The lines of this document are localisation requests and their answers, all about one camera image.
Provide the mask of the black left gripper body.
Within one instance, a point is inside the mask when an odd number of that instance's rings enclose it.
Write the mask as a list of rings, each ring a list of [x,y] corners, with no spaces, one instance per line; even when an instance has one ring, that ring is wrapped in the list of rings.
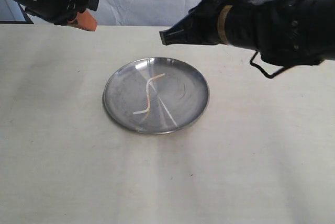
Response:
[[[96,11],[99,0],[29,0],[25,12],[55,25],[65,25],[77,13]]]

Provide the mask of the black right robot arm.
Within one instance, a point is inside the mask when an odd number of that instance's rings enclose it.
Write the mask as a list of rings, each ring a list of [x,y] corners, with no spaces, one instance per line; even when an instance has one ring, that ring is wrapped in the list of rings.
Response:
[[[202,0],[171,28],[164,45],[231,45],[277,66],[334,59],[334,0]]]

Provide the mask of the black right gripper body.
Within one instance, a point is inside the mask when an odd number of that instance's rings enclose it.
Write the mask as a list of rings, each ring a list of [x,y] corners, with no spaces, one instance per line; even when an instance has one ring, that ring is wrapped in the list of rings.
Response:
[[[221,8],[222,0],[201,0],[183,19],[171,28],[159,32],[162,44],[219,44],[217,21]]]

